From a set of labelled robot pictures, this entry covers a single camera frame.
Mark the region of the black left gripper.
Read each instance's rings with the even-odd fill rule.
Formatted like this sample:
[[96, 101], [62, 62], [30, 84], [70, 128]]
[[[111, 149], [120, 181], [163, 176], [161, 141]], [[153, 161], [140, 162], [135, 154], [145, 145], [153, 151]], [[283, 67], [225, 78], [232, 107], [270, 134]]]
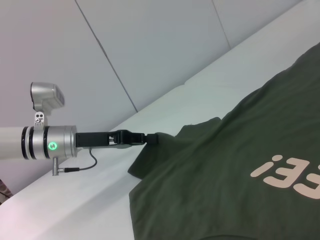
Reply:
[[111, 132], [77, 132], [75, 134], [75, 147], [83, 149], [115, 148], [125, 149], [137, 145], [157, 145], [159, 136], [157, 133], [144, 134], [131, 132], [130, 143], [121, 141], [122, 131]]

